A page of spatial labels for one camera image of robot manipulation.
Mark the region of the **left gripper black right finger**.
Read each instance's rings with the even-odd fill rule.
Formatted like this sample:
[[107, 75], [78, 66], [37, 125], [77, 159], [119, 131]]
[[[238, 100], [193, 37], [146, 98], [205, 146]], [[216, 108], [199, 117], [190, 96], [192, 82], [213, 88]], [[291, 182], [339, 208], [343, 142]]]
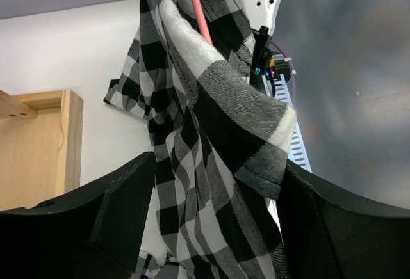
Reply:
[[292, 278], [409, 278], [409, 209], [288, 161], [277, 201]]

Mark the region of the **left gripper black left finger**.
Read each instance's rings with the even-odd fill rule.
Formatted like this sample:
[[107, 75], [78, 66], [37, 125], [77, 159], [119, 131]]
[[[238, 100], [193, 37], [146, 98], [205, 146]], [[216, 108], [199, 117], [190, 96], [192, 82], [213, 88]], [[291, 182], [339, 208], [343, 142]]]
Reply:
[[155, 171], [145, 152], [35, 207], [2, 211], [1, 277], [132, 277]]

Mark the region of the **black white checkered shirt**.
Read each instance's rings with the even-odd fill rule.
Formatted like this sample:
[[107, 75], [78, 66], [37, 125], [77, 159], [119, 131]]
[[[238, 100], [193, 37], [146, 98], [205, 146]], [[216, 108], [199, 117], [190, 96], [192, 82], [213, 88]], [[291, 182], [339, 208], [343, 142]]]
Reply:
[[141, 278], [288, 278], [268, 211], [296, 114], [248, 82], [255, 39], [244, 0], [140, 0], [140, 26], [105, 103], [147, 122], [156, 218], [167, 249], [140, 252]]

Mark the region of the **pink wire hanger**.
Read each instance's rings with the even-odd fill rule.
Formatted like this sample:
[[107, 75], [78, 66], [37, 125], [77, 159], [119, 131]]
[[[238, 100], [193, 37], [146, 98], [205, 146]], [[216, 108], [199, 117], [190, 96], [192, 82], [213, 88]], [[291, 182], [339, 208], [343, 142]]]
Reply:
[[193, 4], [193, 9], [195, 12], [195, 16], [197, 19], [197, 23], [199, 26], [199, 30], [201, 32], [201, 35], [205, 38], [205, 40], [209, 43], [209, 44], [213, 44], [212, 39], [211, 39], [211, 35], [209, 33], [209, 29], [208, 29], [208, 25], [206, 22], [206, 18], [204, 16], [204, 12], [202, 10], [202, 6], [201, 6], [201, 1], [200, 0], [192, 0], [192, 4]]

